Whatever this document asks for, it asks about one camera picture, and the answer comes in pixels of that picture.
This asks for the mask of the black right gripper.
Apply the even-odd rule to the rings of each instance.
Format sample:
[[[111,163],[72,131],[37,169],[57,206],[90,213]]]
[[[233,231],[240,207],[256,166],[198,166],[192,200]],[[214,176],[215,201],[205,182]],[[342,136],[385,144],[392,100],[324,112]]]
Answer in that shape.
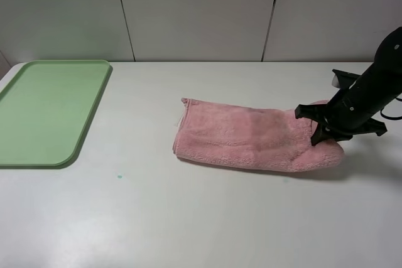
[[[310,138],[312,146],[327,139],[351,139],[359,134],[382,136],[385,123],[373,119],[401,95],[401,28],[391,32],[378,46],[374,61],[325,118],[325,104],[298,105],[296,119],[310,119],[317,125]]]

